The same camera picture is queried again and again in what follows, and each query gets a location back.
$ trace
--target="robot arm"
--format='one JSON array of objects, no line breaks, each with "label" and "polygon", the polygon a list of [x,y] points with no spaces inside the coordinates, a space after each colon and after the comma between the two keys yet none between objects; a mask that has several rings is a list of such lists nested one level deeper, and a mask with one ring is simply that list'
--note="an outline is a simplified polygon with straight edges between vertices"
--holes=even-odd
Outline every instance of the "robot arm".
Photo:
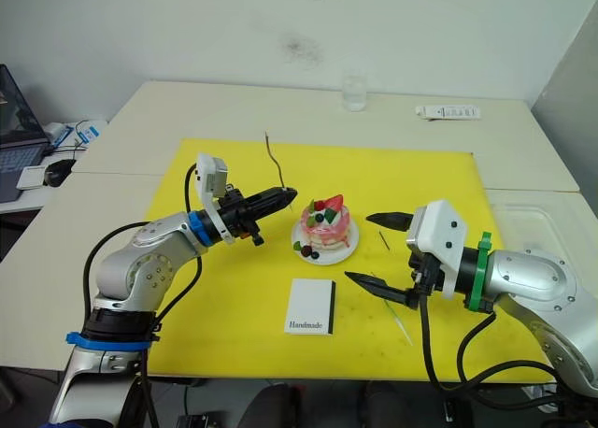
[{"label": "robot arm", "polygon": [[464,246],[465,222],[447,201],[432,202],[415,214],[378,213],[367,218],[407,231],[413,288],[401,291],[384,280],[346,273],[370,293],[418,307],[422,294],[465,295],[472,311],[491,313],[498,304],[538,340],[563,382],[574,392],[598,397],[598,303],[583,289],[565,261],[540,251],[491,249],[485,233],[477,249]]},{"label": "robot arm", "polygon": [[226,177],[221,159],[200,154],[195,182],[205,209],[144,225],[101,263],[91,315],[81,333],[66,338],[75,347],[50,423],[143,426],[141,354],[157,339],[155,312],[177,271],[222,240],[230,244],[251,236],[256,246],[263,244],[256,221],[283,209],[297,194],[276,187],[245,198]]}]

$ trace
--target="white box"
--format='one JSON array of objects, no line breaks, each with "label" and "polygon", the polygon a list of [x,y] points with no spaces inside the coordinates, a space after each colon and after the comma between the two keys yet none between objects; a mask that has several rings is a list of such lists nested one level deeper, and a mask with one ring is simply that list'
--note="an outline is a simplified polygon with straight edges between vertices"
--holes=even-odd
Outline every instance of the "white box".
[{"label": "white box", "polygon": [[332,280],[294,278],[284,331],[293,335],[331,335],[335,285]]}]

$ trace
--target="yellow mat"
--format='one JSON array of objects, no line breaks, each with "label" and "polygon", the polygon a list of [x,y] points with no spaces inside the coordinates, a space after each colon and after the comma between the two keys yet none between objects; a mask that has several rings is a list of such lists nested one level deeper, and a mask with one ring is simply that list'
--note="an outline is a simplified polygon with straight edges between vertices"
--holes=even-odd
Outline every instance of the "yellow mat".
[{"label": "yellow mat", "polygon": [[[249,239],[233,246],[219,243],[204,255],[196,287],[164,320],[162,340],[149,356],[151,374],[199,377],[388,378],[427,379],[422,355],[419,312],[391,304],[411,345],[384,302],[346,278],[343,271],[375,274],[390,286],[412,285],[406,235],[381,229],[365,216],[381,211],[413,212],[436,199],[448,199],[469,224],[467,243],[475,247],[482,231],[501,241],[471,154],[370,150],[272,143],[287,186],[299,192],[292,210],[259,221],[265,244]],[[149,220],[184,209],[183,180],[199,151],[221,157],[229,182],[247,197],[278,186],[278,171],[265,144],[219,140],[183,140],[164,176]],[[341,264],[315,266],[296,256],[291,228],[312,198],[343,193],[360,230],[360,243]],[[201,209],[191,190],[193,209]],[[163,306],[190,281],[195,262],[177,274]],[[336,282],[334,334],[288,335],[283,332],[293,278],[331,278]],[[463,308],[463,297],[430,299],[432,349],[437,375],[458,378],[455,355],[463,336],[485,316]],[[499,309],[498,320],[474,342],[465,356],[472,377],[502,361],[543,361],[532,335]],[[514,369],[491,381],[544,381],[542,372]]]}]

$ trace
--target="laptop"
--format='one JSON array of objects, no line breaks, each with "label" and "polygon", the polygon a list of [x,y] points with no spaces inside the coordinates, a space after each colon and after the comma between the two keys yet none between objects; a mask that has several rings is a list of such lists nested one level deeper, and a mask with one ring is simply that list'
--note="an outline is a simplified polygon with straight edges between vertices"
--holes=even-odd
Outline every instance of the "laptop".
[{"label": "laptop", "polygon": [[50,141],[4,64],[0,64],[0,203],[16,201],[26,166],[48,153]]}]

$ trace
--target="floor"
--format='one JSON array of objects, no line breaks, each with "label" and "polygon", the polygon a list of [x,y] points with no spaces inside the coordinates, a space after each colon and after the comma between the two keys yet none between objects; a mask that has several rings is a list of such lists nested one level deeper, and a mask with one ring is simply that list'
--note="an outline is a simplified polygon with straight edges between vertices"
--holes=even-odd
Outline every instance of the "floor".
[{"label": "floor", "polygon": [[[23,369],[49,379],[56,379],[54,371]],[[12,382],[20,402],[9,412],[0,414],[0,426],[10,428],[34,428],[48,420],[58,386],[39,378],[25,376],[3,369],[2,374]],[[213,379],[188,391],[188,407],[191,414],[207,411],[224,411],[224,427],[235,428],[251,399],[259,390],[276,382],[266,379]],[[303,394],[303,422],[308,428],[359,428],[356,417],[356,399],[361,382],[350,380],[288,380],[298,386]],[[443,404],[439,395],[428,383],[396,383],[405,397],[410,414],[397,427],[430,428],[455,426],[444,420]],[[184,386],[154,382],[152,394],[156,412],[163,428],[175,428],[178,416],[183,414]],[[520,390],[493,391],[508,393],[513,399],[523,399]],[[547,416],[537,409],[499,412],[474,406],[475,425],[483,428],[538,427]]]}]

